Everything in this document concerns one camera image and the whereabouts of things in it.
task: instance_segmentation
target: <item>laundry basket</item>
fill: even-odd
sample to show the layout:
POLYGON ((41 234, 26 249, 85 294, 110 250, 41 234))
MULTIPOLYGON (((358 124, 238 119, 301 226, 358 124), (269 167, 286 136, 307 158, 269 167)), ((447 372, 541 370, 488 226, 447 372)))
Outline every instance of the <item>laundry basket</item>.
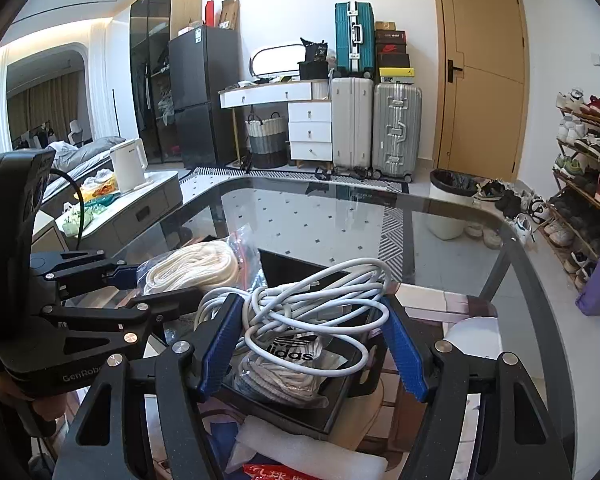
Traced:
POLYGON ((250 114, 246 126, 253 155, 253 167, 267 170, 284 166, 287 162, 286 119, 277 112, 273 112, 270 119, 264 120, 250 114))
MULTIPOLYGON (((447 170, 433 170, 430 175, 431 185, 429 197, 460 205, 471 205, 478 192, 477 183, 472 177, 463 173, 447 170)), ((441 240, 458 238, 466 222, 457 218, 429 215, 427 227, 441 240)))

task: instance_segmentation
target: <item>silver screw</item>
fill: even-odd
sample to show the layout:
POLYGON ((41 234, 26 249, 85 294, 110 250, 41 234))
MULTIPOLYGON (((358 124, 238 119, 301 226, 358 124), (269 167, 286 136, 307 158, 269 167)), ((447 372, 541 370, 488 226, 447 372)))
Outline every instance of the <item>silver screw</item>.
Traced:
POLYGON ((107 364, 109 366, 118 366, 122 362, 121 354, 113 354, 107 358, 107 364))
POLYGON ((504 352, 504 354, 502 354, 502 360, 505 364, 510 366, 515 366, 518 364, 518 356, 512 354, 511 352, 504 352))
POLYGON ((176 354, 184 354, 184 352, 188 351, 189 348, 191 348, 191 345, 186 341, 176 341, 171 347, 176 354))
POLYGON ((449 341, 445 341, 444 339, 436 341, 436 344, 434 346, 436 347, 436 350, 442 354, 448 354, 454 349, 453 345, 449 341))

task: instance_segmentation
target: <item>white cable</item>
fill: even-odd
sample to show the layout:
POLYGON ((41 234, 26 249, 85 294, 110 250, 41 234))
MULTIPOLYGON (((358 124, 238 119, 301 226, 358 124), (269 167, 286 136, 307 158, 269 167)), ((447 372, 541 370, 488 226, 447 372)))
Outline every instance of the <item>white cable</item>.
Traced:
POLYGON ((238 282, 238 260, 223 240, 200 242, 174 251, 146 274, 143 294, 157 294, 188 286, 211 290, 238 282))
POLYGON ((386 263, 374 258, 357 258, 336 264, 305 278, 301 282, 287 283, 273 288, 263 286, 252 293, 230 286, 220 286, 204 295, 198 306, 194 328, 201 322, 211 319, 229 294, 239 294, 244 298, 242 306, 243 338, 236 345, 237 351, 253 351, 259 357, 280 367, 297 373, 321 377, 343 377, 361 370, 368 361, 366 347, 351 337, 382 326, 389 318, 389 311, 378 300, 387 291, 391 281, 391 270, 386 263), (309 292, 310 287, 336 272, 350 270, 323 290, 309 292), (352 306, 352 312, 327 321, 318 320, 321 312, 343 306, 352 306), (357 326, 339 326, 370 308, 381 312, 379 319, 357 326), (277 357, 265 348, 272 338, 284 333, 285 336, 313 332, 318 335, 331 335, 355 346, 362 356, 360 360, 338 370, 321 370, 295 364, 277 357))

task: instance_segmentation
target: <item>black trash bag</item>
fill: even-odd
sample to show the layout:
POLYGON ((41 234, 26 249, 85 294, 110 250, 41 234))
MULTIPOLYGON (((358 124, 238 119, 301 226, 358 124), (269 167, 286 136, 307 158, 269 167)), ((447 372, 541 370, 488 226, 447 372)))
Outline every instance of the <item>black trash bag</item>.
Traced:
POLYGON ((478 192, 478 183, 472 176, 457 171, 433 170, 431 183, 439 189, 461 196, 473 196, 478 192))
POLYGON ((327 61, 327 43, 314 43, 300 38, 304 45, 304 62, 327 61))

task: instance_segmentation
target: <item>drawer pull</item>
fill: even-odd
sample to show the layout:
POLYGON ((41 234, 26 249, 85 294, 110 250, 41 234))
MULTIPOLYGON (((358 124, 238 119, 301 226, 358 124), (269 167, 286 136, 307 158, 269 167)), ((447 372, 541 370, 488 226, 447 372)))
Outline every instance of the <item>drawer pull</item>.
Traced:
POLYGON ((151 214, 151 208, 149 206, 144 206, 140 211, 136 213, 136 219, 141 222, 145 218, 147 218, 151 214))

